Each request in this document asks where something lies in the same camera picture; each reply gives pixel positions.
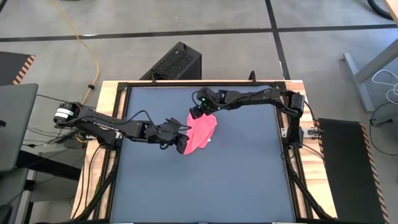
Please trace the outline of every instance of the black box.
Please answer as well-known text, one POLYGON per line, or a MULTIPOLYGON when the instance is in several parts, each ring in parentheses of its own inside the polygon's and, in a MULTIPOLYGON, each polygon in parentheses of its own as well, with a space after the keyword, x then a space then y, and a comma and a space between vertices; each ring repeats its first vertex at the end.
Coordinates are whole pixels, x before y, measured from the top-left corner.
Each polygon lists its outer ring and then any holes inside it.
POLYGON ((178 42, 140 80, 201 80, 201 53, 178 42))

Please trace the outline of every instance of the desk leg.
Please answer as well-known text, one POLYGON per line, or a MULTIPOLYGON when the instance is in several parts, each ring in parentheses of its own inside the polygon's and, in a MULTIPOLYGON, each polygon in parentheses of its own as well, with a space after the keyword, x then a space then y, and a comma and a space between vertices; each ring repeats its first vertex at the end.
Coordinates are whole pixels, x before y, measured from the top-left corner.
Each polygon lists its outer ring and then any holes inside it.
POLYGON ((388 48, 383 50, 360 71, 358 71, 356 68, 354 60, 350 54, 345 53, 343 56, 349 67, 349 70, 351 71, 350 75, 354 78, 356 90, 361 97, 366 112, 374 111, 372 101, 364 82, 398 57, 398 39, 388 46, 388 48))
POLYGON ((45 172, 57 177, 63 177, 70 180, 79 181, 80 169, 76 167, 55 162, 51 159, 25 152, 19 151, 16 167, 26 167, 34 171, 45 172))

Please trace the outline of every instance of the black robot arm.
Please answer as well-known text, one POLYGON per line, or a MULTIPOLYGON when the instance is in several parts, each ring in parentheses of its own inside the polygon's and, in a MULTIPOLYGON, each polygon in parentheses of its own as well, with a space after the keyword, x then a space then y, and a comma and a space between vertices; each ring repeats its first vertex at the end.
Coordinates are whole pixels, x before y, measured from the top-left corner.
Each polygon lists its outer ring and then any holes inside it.
POLYGON ((132 141, 160 144, 161 149, 176 145, 181 154, 189 139, 179 133, 182 124, 174 118, 166 119, 160 125, 154 125, 151 121, 124 121, 82 107, 79 103, 62 103, 53 120, 57 127, 77 128, 96 137, 101 147, 112 150, 119 149, 117 132, 132 141))
POLYGON ((228 90, 214 92, 209 88, 202 88, 197 91, 197 99, 200 105, 190 108, 193 119, 203 114, 210 115, 219 110, 234 110, 245 105, 274 105, 290 119, 287 131, 289 146, 298 149, 302 147, 303 131, 300 127, 300 118, 303 115, 304 96, 300 93, 274 88, 249 93, 228 90), (286 103, 282 101, 283 97, 287 100, 286 103))

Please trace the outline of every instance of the pink fabric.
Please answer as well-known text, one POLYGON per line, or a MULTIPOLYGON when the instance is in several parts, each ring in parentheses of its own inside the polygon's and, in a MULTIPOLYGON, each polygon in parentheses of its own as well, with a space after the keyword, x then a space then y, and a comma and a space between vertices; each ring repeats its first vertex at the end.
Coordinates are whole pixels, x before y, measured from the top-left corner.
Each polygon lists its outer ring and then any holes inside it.
POLYGON ((192 128, 187 131, 189 137, 185 155, 192 153, 196 148, 204 148, 210 140, 211 135, 217 125, 217 119, 213 115, 203 115, 198 119, 193 119, 191 114, 188 115, 187 125, 192 128))

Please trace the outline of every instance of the gray floor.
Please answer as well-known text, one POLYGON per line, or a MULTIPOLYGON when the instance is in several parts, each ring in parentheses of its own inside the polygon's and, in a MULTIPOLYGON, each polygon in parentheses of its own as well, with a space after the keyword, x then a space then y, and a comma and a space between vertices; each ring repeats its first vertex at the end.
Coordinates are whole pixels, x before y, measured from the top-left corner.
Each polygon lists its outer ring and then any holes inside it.
MULTIPOLYGON (((278 27, 393 24, 375 15, 365 0, 271 2, 278 27)), ((59 1, 59 4, 77 31, 85 35, 271 26, 263 0, 81 0, 59 1)), ((49 0, 8 0, 0 13, 0 38, 48 35, 72 35, 49 0)), ((281 33, 280 38, 290 76, 304 80, 316 116, 368 124, 369 114, 364 112, 346 65, 340 59, 349 52, 357 66, 363 67, 398 38, 398 29, 287 32, 281 33)), ((246 79, 251 70, 259 78, 282 78, 272 33, 87 40, 98 54, 101 70, 98 91, 90 96, 88 104, 96 105, 103 80, 139 79, 178 41, 203 54, 204 79, 246 79)), ((74 40, 3 42, 0 51, 36 55, 23 83, 38 83, 41 94, 80 101, 95 75, 89 53, 74 40)), ((387 68, 398 73, 398 61, 387 68)), ((386 89, 372 83, 367 85, 375 105, 380 105, 386 89)), ((57 107, 58 102, 37 99, 30 126, 53 130, 52 116, 57 107)), ((396 108, 390 107, 381 113, 393 110, 396 108)), ((388 125, 373 130, 379 148, 398 153, 394 134, 388 125)), ((48 140, 32 133, 27 133, 26 138, 48 140)), ((47 146, 35 151, 61 148, 47 146)), ((398 157, 385 156, 376 150, 374 157, 391 223, 398 223, 398 157)), ((65 221, 68 214, 67 201, 41 202, 35 205, 30 222, 65 221)))

